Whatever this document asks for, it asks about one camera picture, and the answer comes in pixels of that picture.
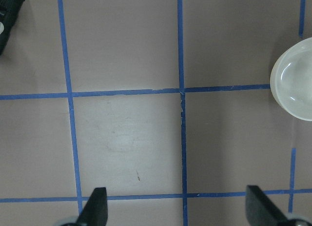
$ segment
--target blue tape line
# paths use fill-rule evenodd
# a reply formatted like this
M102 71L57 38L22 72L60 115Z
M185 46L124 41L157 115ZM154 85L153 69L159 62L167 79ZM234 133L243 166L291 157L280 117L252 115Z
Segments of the blue tape line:
M300 0L299 37L303 38L306 0Z
M184 89L183 0L177 0L177 38L178 38L179 87L180 89Z
M304 188L304 189L295 189L293 191L294 194L300 194L300 193L312 193L312 188Z
M294 192L294 176L295 176L295 165L296 165L296 149L292 149L292 158L291 158L291 176L289 181L289 202L288 202L288 212L292 213L293 211L293 192Z
M272 194L289 194L289 190L266 190L263 191L267 195ZM246 192L226 192L226 193L189 193L188 198L225 198L225 197L241 197L245 196Z
M107 200L139 200L139 199L168 199L168 198L183 198L183 194L150 194L150 195L125 195L125 196L108 196ZM83 201L87 201L89 197L82 197Z
M183 0L177 0L178 29L178 64L179 89L181 93L181 143L182 143L182 192L183 192L183 226L188 226L187 212L187 162L186 162L186 118L185 118L185 88L184 88L184 54L183 54Z
M77 198L4 198L0 203L75 202Z
M255 90L270 89L269 84L249 84L249 85L232 85L232 86L214 86L214 87L195 87L186 88L186 93L196 92L216 92L216 91L238 91L238 90Z
M116 91L95 91L95 92L73 92L73 97L98 97L98 96L114 96L114 95L142 95L142 94L163 94L178 93L178 88L164 89L134 89L134 90L116 90Z
M39 98L67 98L67 93L0 95L0 100L39 99Z
M297 189L290 191L289 189L277 189L264 191L267 195L279 194L303 194L312 193L312 188ZM241 197L245 196L245 192L225 192L225 193L188 193L188 198L224 198L224 197ZM139 199L167 199L167 198L183 198L184 194L152 194L152 195L125 195L125 196L108 196L109 201L113 200L139 200ZM83 201L87 201L89 197L82 197ZM52 197L52 198L3 198L0 203L36 203L36 202L75 202L77 197Z
M164 89L134 89L134 90L115 90L115 91L95 91L95 92L72 92L72 97L97 97L114 95L141 95L141 94L164 94L164 93L194 93L194 92L215 92L215 91L235 91L235 90L254 90L269 89L269 84L255 85L234 85L234 86L216 86L216 87L196 87L196 88L164 88ZM0 95L1 100L19 100L19 99L48 99L48 98L67 98L68 93L38 93L38 94L16 94Z
M63 59L64 59L64 67L65 67L65 79L66 79L66 87L67 87L67 93L68 93L70 129L71 129L72 145L73 145L73 158L74 158L74 169L75 169L75 179L76 179L78 211L82 212L82 195L81 195L78 149L77 149L77 139L76 139L75 113L74 113L74 102L73 102L73 96L72 96L72 84L70 80L70 71L69 71L63 0L58 0L58 6L59 6L58 15L59 15L60 33L61 33Z
M186 154L186 116L185 94L181 93L181 143L182 143L182 192L183 192L183 225L188 225L187 213L187 154Z

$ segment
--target small dark mark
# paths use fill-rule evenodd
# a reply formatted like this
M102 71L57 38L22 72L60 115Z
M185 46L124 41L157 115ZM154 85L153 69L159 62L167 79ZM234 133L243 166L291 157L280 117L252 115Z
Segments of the small dark mark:
M137 175L138 181L140 181L140 177L139 177L139 175L138 175L138 172L136 173L136 175Z

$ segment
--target grid line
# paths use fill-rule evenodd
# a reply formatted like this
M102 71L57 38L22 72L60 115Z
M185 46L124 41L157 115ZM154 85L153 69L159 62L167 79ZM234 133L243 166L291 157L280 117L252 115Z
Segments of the grid line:
M305 11L306 11L306 0L300 0L300 14L299 14L299 37L300 38L303 38Z
M295 186L295 166L296 166L296 149L292 149L291 157L291 175L289 180L289 202L288 202L288 212L292 213L293 211L293 191Z
M261 90L270 89L269 84L248 84L248 85L227 85L212 87L190 87L184 88L184 93L196 92L217 92L217 91L240 91L240 90ZM132 89L132 90L112 90L112 91L93 91L93 92L72 92L73 98L78 97L101 97L115 95L144 95L144 94L167 94L181 93L180 88L164 89ZM37 94L12 94L0 95L0 101L21 100L21 99L49 99L49 98L67 98L68 93L37 93Z
M283 194L305 194L311 193L312 189L276 189L263 191L266 195L283 195ZM246 192L222 192L222 193L188 193L188 198L227 198L227 197L242 197ZM150 195L123 195L123 196L108 196L109 201L114 200L148 200L148 199L171 199L183 198L181 193L173 194L150 194ZM89 197L82 197L83 201L87 201ZM77 197L50 197L50 198L2 198L0 203L36 203L36 202L76 202Z
M70 130L71 130L71 136L72 136L78 212L82 212L82 193L81 193L80 173L79 173L74 100L73 100L73 95L72 95L72 84L71 84L71 79L70 79L69 60L68 60L68 52L67 52L67 40L66 40L63 0L58 0L58 15L59 15L62 50L63 50L63 58L64 58L65 79L66 79L69 118L70 118Z
M187 210L187 162L186 162L186 105L184 85L184 54L183 54L183 0L177 0L177 39L178 39L178 69L179 90L181 96L181 149L182 149L182 195L183 195L183 226L188 226Z

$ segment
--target black object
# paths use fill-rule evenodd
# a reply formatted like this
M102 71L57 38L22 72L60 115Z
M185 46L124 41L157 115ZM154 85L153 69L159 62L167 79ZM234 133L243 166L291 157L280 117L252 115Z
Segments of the black object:
M107 218L106 188L95 188L77 221L63 226L105 226Z
M289 220L256 185L246 188L245 208L251 226L312 226L303 219Z
M21 5L25 0L0 0L0 22L4 31L0 34L0 55L9 40L11 28L15 24Z

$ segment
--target grid square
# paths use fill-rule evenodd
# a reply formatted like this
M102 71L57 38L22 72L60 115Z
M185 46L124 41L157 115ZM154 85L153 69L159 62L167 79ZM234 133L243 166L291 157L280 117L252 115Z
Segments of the grid square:
M180 95L74 98L83 196L181 193Z
M189 193L289 188L293 118L269 90L186 96Z
M64 0L64 13L73 91L178 87L176 0Z
M295 131L293 145L297 148L295 166L295 189L312 187L312 124L293 119Z
M184 0L187 87L269 83L297 43L300 0Z
M268 197L283 213L287 212L288 195L268 195ZM245 215L245 197L190 198L188 210L189 226L249 226Z
M108 201L109 226L183 225L181 199Z
M310 12L312 8L312 0L306 0L305 19L304 19L304 31L303 37L312 37L312 14Z
M312 219L312 193L294 194L293 196L293 213L307 217L310 222Z
M56 223L77 216L77 202L0 203L0 225L59 226Z
M26 0L0 61L0 94L66 92L57 0Z
M67 99L0 101L0 198L75 197Z

